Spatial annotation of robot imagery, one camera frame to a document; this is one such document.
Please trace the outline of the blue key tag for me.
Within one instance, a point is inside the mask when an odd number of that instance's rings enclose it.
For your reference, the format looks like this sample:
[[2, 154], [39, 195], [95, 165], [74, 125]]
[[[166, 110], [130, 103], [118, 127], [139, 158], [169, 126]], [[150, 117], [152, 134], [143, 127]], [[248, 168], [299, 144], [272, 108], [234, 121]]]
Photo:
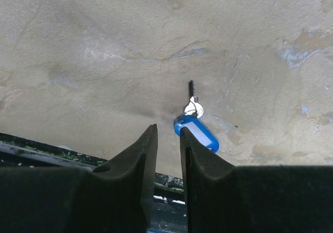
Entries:
[[217, 153], [220, 148], [218, 139], [214, 134], [195, 116], [181, 115], [174, 121], [174, 131], [180, 136], [181, 129], [186, 127], [194, 137], [213, 153]]

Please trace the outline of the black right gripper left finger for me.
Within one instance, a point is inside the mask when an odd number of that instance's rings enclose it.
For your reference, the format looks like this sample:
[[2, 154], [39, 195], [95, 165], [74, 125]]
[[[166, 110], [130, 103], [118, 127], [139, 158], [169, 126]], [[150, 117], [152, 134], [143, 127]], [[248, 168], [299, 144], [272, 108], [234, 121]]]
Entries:
[[151, 222], [158, 129], [92, 171], [1, 169], [1, 232], [145, 232]]

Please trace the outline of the small silver key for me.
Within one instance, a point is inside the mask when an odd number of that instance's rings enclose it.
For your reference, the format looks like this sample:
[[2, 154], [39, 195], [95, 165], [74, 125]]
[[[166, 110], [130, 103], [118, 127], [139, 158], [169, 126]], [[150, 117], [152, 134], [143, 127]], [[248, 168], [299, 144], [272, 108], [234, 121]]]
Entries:
[[201, 118], [204, 113], [203, 106], [199, 103], [198, 97], [195, 95], [195, 87], [193, 80], [188, 82], [189, 102], [184, 108], [185, 115], [191, 115], [196, 118]]

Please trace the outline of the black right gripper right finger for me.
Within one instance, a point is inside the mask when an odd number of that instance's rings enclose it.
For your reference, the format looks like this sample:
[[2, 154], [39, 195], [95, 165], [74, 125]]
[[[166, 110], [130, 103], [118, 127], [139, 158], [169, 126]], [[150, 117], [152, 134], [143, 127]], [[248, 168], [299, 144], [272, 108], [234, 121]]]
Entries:
[[234, 166], [180, 136], [189, 232], [332, 232], [331, 166]]

